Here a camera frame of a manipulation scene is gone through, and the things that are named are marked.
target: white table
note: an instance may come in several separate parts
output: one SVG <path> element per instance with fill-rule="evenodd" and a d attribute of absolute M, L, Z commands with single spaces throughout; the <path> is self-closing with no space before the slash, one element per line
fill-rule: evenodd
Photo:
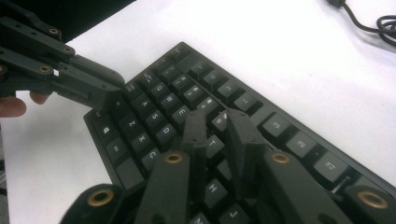
<path fill-rule="evenodd" d="M 348 1 L 360 21 L 396 2 Z M 185 41 L 396 186 L 396 50 L 325 1 L 137 1 L 71 41 L 131 79 Z M 57 223 L 85 189 L 109 183 L 89 108 L 56 94 L 1 119 L 11 223 Z"/>

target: cord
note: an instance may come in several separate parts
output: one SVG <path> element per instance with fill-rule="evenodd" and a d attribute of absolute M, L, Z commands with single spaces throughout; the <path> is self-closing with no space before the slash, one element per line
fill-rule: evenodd
<path fill-rule="evenodd" d="M 327 0 L 328 3 L 334 7 L 343 7 L 353 23 L 363 31 L 378 34 L 379 37 L 386 43 L 396 47 L 396 16 L 383 16 L 378 18 L 376 26 L 378 29 L 370 28 L 362 25 L 356 19 L 350 7 L 347 5 L 346 0 Z"/>

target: spacebar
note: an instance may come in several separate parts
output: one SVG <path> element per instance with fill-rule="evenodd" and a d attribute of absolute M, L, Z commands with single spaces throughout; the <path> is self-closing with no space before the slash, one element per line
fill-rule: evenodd
<path fill-rule="evenodd" d="M 145 180 L 132 158 L 126 159 L 119 165 L 116 172 L 125 190 L 131 189 Z"/>

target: black keyboard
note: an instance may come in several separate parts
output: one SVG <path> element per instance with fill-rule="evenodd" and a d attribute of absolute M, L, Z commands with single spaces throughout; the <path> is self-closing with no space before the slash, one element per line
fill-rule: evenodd
<path fill-rule="evenodd" d="M 205 111 L 208 179 L 204 202 L 191 205 L 194 224 L 256 218 L 256 200 L 234 197 L 224 156 L 228 108 L 248 114 L 271 148 L 294 155 L 333 195 L 363 185 L 396 197 L 392 185 L 183 42 L 127 82 L 115 104 L 84 119 L 113 184 L 127 194 L 143 191 L 155 159 L 182 135 L 186 115 Z"/>

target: hand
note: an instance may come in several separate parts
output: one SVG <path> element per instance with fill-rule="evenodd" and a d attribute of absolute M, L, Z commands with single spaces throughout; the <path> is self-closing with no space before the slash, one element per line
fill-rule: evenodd
<path fill-rule="evenodd" d="M 41 95 L 30 92 L 30 97 L 39 105 L 47 101 L 48 95 Z M 19 117 L 26 112 L 26 104 L 21 99 L 15 97 L 0 98 L 0 118 Z"/>

